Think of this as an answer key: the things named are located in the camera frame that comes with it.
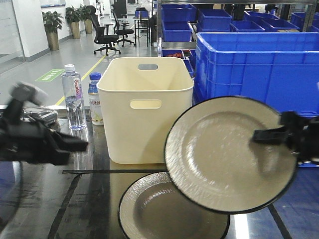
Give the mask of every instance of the white bottle cap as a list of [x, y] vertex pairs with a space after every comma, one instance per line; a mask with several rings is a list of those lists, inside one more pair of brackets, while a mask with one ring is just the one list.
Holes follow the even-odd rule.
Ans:
[[75, 71], [75, 67], [73, 64], [64, 65], [64, 69], [66, 72]]

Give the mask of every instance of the cream plastic bin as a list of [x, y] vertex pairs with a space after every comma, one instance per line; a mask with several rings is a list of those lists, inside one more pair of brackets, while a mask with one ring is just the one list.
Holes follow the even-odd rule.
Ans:
[[192, 102], [193, 81], [183, 60], [117, 58], [97, 86], [110, 158], [164, 163], [167, 134]]

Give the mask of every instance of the blue bottle cap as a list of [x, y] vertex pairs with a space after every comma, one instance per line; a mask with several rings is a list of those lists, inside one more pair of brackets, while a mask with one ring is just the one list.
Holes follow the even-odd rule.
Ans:
[[90, 79], [91, 80], [100, 80], [102, 77], [101, 73], [100, 72], [92, 72], [90, 74]]

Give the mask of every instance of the water bottle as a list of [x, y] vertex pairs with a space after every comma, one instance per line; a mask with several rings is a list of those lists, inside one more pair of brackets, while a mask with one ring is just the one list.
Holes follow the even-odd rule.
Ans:
[[75, 71], [75, 67], [72, 64], [65, 65], [64, 68], [65, 72], [62, 74], [62, 84], [69, 126], [72, 130], [82, 130], [86, 128], [86, 117], [81, 76]]
[[96, 86], [100, 79], [101, 79], [101, 73], [93, 72], [90, 74], [88, 94], [89, 94], [89, 101], [90, 101], [92, 124], [94, 125], [103, 125], [100, 98], [99, 98], [98, 88]]

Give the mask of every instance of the green floor sign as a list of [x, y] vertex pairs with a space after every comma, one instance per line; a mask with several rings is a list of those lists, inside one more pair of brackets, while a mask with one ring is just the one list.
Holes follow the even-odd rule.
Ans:
[[48, 73], [45, 73], [43, 76], [39, 77], [35, 81], [53, 81], [56, 77], [61, 75], [64, 72], [64, 69], [52, 69]]

